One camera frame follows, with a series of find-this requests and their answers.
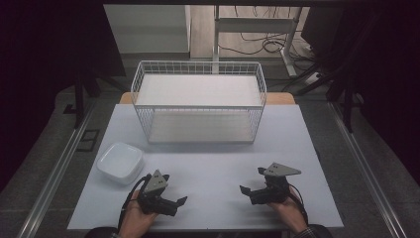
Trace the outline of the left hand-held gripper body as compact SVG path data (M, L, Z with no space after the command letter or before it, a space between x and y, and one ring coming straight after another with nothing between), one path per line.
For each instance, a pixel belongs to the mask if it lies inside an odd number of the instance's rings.
M167 187L167 181L159 170L152 175L147 175L142 185L137 201L145 214L157 213L174 216L177 212L177 204L161 197Z

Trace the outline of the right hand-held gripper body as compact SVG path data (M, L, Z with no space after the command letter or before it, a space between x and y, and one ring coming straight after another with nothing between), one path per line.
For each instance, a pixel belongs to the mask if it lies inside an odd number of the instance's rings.
M300 170L278 163L272 163L265 169L262 176L266 188L252 190L249 196L251 204L283 203L289 197L300 203L300 200L290 192L290 183L286 179L287 176L300 175Z

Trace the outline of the person's right hand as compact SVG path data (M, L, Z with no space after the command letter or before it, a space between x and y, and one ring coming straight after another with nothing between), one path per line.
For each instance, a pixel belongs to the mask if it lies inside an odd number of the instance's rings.
M280 221L295 235L308 227L297 203L292 198L289 197L283 203L272 202L268 206L277 213Z

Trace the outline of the person's left hand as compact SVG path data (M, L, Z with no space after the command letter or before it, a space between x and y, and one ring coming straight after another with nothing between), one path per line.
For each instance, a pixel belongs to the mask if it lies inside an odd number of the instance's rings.
M134 191L126 208L118 235L121 238L142 238L151 228L157 213L144 214L137 202L139 192Z

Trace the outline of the white square plate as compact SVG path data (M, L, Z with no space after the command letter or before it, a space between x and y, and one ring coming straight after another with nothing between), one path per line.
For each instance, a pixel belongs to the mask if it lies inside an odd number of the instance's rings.
M99 158L96 168L114 182L129 184L144 167L143 155L143 151L134 146L114 143Z

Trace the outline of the dark metal stand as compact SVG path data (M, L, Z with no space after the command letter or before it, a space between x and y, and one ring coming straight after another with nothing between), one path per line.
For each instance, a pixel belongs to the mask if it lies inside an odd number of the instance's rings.
M81 127L82 121L87 118L87 112L84 109L84 92L87 92L87 94L93 98L97 98L101 94L97 78L122 92L128 91L128 87L104 71L95 67L89 67L82 59L75 59L72 66L76 72L74 78L75 102L73 104L68 104L63 113L75 115L74 128L78 129Z
M343 102L343 122L353 132L351 116L358 57L370 30L367 16L350 10L315 10L308 15L303 38L315 52L315 67L324 70L313 83L299 89L295 95L304 95L330 82L326 92L328 101Z

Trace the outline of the white cabinet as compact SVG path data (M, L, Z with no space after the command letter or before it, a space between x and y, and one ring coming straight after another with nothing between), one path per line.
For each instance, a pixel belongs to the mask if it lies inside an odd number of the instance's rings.
M187 54L190 52L189 5L104 4L122 54Z

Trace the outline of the black curtain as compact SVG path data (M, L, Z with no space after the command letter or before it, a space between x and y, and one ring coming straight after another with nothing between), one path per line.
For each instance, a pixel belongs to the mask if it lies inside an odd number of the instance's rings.
M380 16L351 74L362 113L420 185L420 0L379 0ZM312 7L302 37L334 70L371 9Z
M0 0L0 191L77 80L123 76L106 0Z

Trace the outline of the black floor bracket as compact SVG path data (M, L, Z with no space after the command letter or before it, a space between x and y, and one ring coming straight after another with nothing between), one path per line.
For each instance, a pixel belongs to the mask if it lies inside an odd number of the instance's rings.
M77 152L92 152L99 136L99 129L85 130L77 145Z

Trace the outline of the metal floor rail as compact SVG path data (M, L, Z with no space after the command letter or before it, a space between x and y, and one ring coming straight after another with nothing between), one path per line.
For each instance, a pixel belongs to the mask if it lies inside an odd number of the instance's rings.
M343 121L343 113L337 103L328 102L328 106L335 118L339 130L348 145L348 148L361 172L367 185L369 193L376 204L376 207L392 238L407 238L401 222L393 209L390 201L382 190L376 176L374 175L368 160L365 157L356 137L349 131Z
M72 131L60 157L54 164L52 172L39 193L32 209L23 223L16 238L34 238L48 211L59 184L67 170L67 167L76 151L86 126L91 118L97 100L90 99L86 105L84 115L79 126Z

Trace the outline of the white metal desk frame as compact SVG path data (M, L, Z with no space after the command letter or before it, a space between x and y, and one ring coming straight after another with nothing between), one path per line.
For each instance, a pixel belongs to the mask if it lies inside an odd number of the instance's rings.
M219 35L221 33L259 33L259 34L285 34L284 46L280 48L281 58L290 77L297 73L290 56L290 48L296 33L303 8L297 7L292 18L246 18L221 17L220 7L214 7L214 45L212 60L219 60Z

